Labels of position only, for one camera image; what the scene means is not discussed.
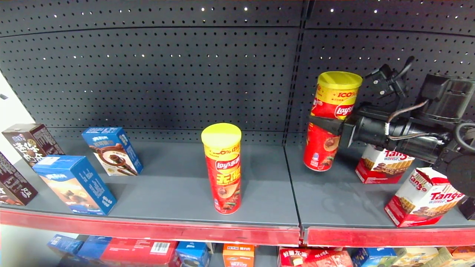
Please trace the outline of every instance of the barcode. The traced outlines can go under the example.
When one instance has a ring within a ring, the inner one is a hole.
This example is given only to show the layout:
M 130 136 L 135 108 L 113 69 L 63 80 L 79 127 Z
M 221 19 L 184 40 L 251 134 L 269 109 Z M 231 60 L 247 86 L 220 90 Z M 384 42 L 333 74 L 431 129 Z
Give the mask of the barcode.
M 167 253 L 169 246 L 170 246 L 170 243 L 155 242 L 150 252 L 151 253 L 152 252 L 153 253 Z
M 56 237 L 53 241 L 51 241 L 52 245 L 56 245 L 61 240 L 61 237 Z

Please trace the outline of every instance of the white wall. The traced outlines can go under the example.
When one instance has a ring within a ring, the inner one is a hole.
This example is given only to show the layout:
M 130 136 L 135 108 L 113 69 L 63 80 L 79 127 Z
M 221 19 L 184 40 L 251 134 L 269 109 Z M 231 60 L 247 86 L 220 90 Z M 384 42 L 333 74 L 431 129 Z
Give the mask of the white wall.
M 6 100 L 0 98 L 0 132 L 14 124 L 35 123 L 2 75 L 0 75 L 0 94 L 8 97 Z M 2 134 L 0 134 L 0 152 L 11 163 L 16 163 L 21 159 L 21 156 Z

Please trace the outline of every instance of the product packaging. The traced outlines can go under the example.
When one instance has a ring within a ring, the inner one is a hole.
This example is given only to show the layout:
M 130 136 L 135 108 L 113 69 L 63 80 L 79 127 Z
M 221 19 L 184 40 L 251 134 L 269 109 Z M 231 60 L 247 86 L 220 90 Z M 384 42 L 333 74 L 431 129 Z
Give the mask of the product packaging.
M 363 183 L 398 183 L 413 161 L 406 154 L 369 144 L 355 171 Z
M 117 202 L 84 156 L 47 156 L 33 169 L 74 213 L 107 215 Z
M 346 250 L 279 248 L 278 267 L 353 267 Z
M 441 247 L 439 254 L 423 267 L 471 267 L 475 264 L 475 246 Z
M 25 206 L 38 192 L 0 153 L 0 203 Z
M 224 267 L 254 267 L 254 245 L 224 244 Z
M 391 267 L 396 257 L 393 248 L 359 248 L 351 260 L 354 267 Z
M 398 227 L 438 222 L 464 195 L 430 167 L 415 169 L 384 210 Z
M 48 242 L 47 246 L 60 257 L 75 257 L 83 244 L 83 241 L 74 238 L 55 235 L 53 239 Z
M 90 236 L 77 254 L 92 266 L 180 267 L 176 241 Z
M 467 220 L 475 220 L 475 198 L 467 198 L 458 209 Z
M 91 127 L 83 138 L 109 176 L 138 175 L 143 166 L 121 127 Z
M 419 267 L 438 255 L 437 248 L 394 248 L 398 257 L 394 267 Z
M 44 124 L 15 124 L 2 134 L 30 167 L 47 155 L 64 155 Z
M 232 124 L 213 124 L 201 133 L 215 209 L 236 212 L 241 205 L 241 130 Z
M 208 267 L 210 254 L 206 243 L 181 241 L 176 249 L 182 267 Z
M 317 91 L 310 115 L 343 120 L 350 115 L 363 79 L 343 71 L 324 72 L 318 76 Z M 308 124 L 304 164 L 313 171 L 331 168 L 340 143 L 340 137 Z

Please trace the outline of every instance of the red shelf edge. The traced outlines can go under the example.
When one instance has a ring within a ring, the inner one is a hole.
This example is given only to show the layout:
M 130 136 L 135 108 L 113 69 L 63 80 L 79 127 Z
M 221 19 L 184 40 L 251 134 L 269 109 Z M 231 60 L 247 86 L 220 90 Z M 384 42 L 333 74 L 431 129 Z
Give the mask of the red shelf edge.
M 364 229 L 309 227 L 308 246 L 320 247 L 451 247 L 475 244 L 475 227 Z
M 297 247 L 300 228 L 161 222 L 49 214 L 0 208 L 0 223 L 35 229 L 118 238 L 202 240 Z

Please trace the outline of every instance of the gray shelf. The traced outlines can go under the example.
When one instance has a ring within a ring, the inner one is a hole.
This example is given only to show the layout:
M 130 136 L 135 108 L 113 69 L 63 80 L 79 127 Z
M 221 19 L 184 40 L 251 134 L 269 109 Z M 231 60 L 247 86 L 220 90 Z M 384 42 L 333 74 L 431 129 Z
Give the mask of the gray shelf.
M 145 166 L 141 175 L 109 177 L 83 140 L 58 139 L 58 142 L 67 154 L 86 155 L 118 199 L 107 217 L 93 216 L 94 219 L 278 227 L 299 225 L 281 146 L 242 146 L 241 208 L 234 214 L 221 215 L 214 210 L 202 144 L 134 142 L 133 146 Z M 25 207 L 2 208 L 72 215 L 26 163 L 20 161 L 15 166 L 39 195 Z
M 364 147 L 340 149 L 333 167 L 314 172 L 302 163 L 302 146 L 287 146 L 288 159 L 300 221 L 304 229 L 318 227 L 396 228 L 384 206 L 416 167 L 415 161 L 399 184 L 363 184 L 354 172 Z M 452 209 L 436 225 L 416 228 L 474 227 L 457 208 Z

